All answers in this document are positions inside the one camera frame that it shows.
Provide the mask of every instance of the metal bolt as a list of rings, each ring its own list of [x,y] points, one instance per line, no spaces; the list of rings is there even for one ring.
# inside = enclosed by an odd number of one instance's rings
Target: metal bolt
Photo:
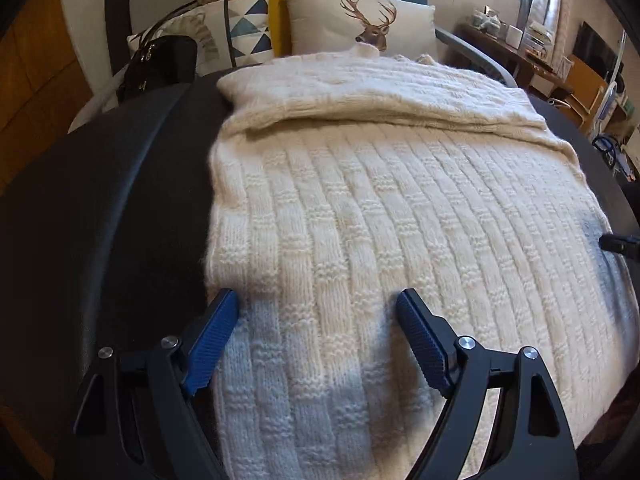
[[[113,348],[110,346],[103,346],[98,350],[98,357],[100,359],[108,359],[113,355]]]
[[[167,337],[163,337],[160,342],[160,346],[165,350],[170,350],[171,348],[175,348],[178,345],[178,338],[175,335],[168,335]]]
[[[524,357],[529,359],[535,359],[538,357],[538,351],[533,348],[533,346],[525,346],[522,353],[524,354]]]
[[[458,339],[458,344],[462,346],[462,348],[466,348],[467,350],[471,350],[476,346],[476,340],[468,335],[463,335],[460,339]]]

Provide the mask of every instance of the geometric patterned pillow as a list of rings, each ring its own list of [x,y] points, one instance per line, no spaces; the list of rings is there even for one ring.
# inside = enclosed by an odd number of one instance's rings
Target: geometric patterned pillow
[[[146,34],[129,36],[133,54]],[[189,36],[198,45],[196,74],[273,59],[269,0],[219,0],[188,10],[163,23],[153,35]]]

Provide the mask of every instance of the desk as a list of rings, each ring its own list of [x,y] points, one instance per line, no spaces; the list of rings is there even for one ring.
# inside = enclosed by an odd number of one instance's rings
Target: desk
[[[485,54],[495,59],[503,67],[511,73],[515,72],[516,67],[518,73],[514,76],[516,84],[525,90],[531,85],[533,76],[540,76],[542,79],[550,81],[556,86],[556,95],[558,99],[564,99],[574,92],[574,89],[567,83],[562,81],[556,74],[549,72],[540,65],[529,59],[526,54],[520,52],[511,45],[506,44],[502,40],[492,38],[485,34],[482,30],[465,23],[461,27],[460,37],[468,43],[472,44]]]

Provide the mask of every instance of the teal triangle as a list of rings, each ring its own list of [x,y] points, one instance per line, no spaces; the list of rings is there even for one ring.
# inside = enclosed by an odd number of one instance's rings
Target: teal triangle
[[[245,14],[268,14],[269,13],[269,4],[266,0],[258,0],[254,3],[254,6],[251,7]]]
[[[260,41],[255,44],[251,53],[256,54],[257,52],[264,52],[265,50],[271,50],[271,40],[266,34],[263,34]]]
[[[255,34],[260,30],[255,25],[244,18],[240,18],[240,21],[236,23],[236,26],[231,31],[231,37],[237,38],[238,36],[246,36],[247,34]]]

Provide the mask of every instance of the cream knit sweater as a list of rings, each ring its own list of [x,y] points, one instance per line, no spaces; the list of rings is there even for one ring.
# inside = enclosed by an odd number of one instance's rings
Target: cream knit sweater
[[[213,382],[232,480],[407,475],[443,405],[394,320],[408,286],[487,348],[536,346],[576,444],[638,361],[571,146],[523,91],[423,61],[360,46],[219,82],[236,111],[210,153],[206,277],[242,303]]]

